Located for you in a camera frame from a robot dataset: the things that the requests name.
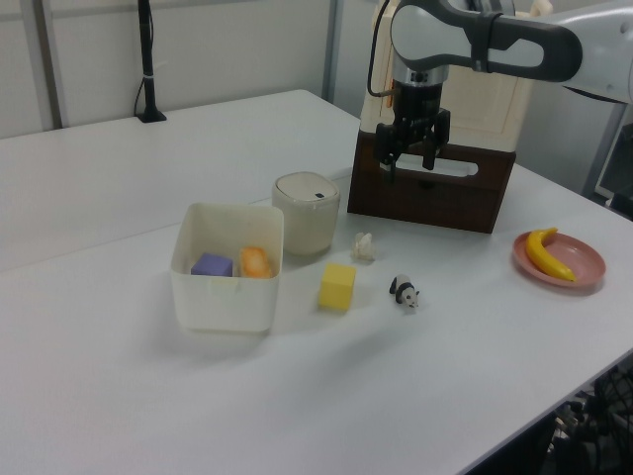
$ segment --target purple block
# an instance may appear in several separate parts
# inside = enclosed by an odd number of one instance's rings
[[[232,277],[233,261],[221,255],[204,253],[191,268],[192,275],[215,275]]]

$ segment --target pink plate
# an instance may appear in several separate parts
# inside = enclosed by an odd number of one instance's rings
[[[524,233],[514,240],[512,253],[514,259],[526,272],[543,282],[562,287],[587,287],[602,278],[606,271],[604,260],[595,249],[574,237],[555,233],[546,242],[545,247],[554,257],[569,266],[576,275],[576,282],[551,277],[539,270],[525,252],[525,241],[529,233]]]

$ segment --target toy banana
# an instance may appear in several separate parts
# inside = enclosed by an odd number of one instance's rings
[[[531,232],[525,242],[525,251],[532,263],[542,272],[551,277],[576,282],[576,275],[572,269],[550,254],[543,245],[543,241],[557,231],[556,228],[550,228]]]

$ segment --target panda figurine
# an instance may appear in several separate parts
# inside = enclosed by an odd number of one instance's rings
[[[412,309],[417,307],[417,294],[419,294],[419,291],[415,291],[410,279],[404,274],[394,277],[389,293],[396,294],[396,302],[399,304],[407,303]]]

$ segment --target black pole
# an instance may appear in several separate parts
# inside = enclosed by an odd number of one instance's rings
[[[141,122],[166,121],[165,115],[156,108],[154,93],[154,67],[151,59],[151,25],[149,22],[149,0],[138,0],[138,24],[140,26],[140,54],[142,56],[143,89],[145,90],[145,112],[138,116]]]

